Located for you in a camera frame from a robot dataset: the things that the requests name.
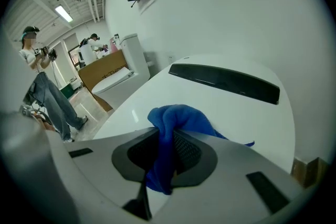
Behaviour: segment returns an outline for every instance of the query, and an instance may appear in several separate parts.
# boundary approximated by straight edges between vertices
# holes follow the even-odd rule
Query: ceiling
[[[66,22],[55,12],[55,7],[62,5],[73,21]],[[3,17],[5,30],[13,46],[20,50],[21,35],[26,26],[40,29],[37,36],[38,46],[46,46],[70,29],[103,17],[103,0],[97,0],[98,16],[94,1],[87,0],[10,0]]]

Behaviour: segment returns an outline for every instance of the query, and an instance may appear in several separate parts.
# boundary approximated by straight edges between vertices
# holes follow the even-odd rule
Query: blue towel
[[[170,188],[175,167],[173,163],[173,129],[183,129],[227,139],[211,126],[206,116],[188,105],[166,105],[152,109],[148,120],[160,130],[158,157],[146,175],[146,185],[150,189],[166,195]]]

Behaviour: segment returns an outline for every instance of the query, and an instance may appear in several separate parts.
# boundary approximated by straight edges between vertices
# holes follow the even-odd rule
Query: ceiling light
[[[65,20],[67,20],[68,22],[72,21],[71,16],[65,11],[65,9],[59,5],[55,8],[55,10],[57,11],[57,13],[62,16]]]

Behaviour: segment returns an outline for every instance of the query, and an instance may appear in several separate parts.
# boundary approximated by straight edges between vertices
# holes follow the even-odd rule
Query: white t-shirt
[[[27,64],[31,64],[33,61],[36,61],[33,48],[31,48],[30,50],[22,49],[21,51],[19,51],[19,54],[27,62]],[[37,74],[44,72],[43,68],[41,67],[41,61],[42,59],[39,59],[37,61],[37,65],[33,69]]]
[[[81,46],[80,53],[82,54],[83,60],[87,66],[96,60],[96,54],[89,44]]]
[[[88,44],[91,46],[91,49],[92,50],[98,50],[98,48],[102,48],[103,47],[103,44],[100,43],[98,40],[94,40],[92,38],[90,38],[88,40]]]

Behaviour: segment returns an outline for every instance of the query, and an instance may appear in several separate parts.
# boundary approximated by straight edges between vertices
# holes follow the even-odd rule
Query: black bag
[[[32,103],[35,101],[33,97],[33,93],[35,92],[35,86],[36,84],[33,82],[31,86],[29,87],[29,90],[27,91],[25,97],[23,98],[23,102],[26,105],[32,105]]]
[[[86,45],[88,43],[88,38],[85,38],[81,41],[81,43],[79,44],[79,48],[83,45]]]

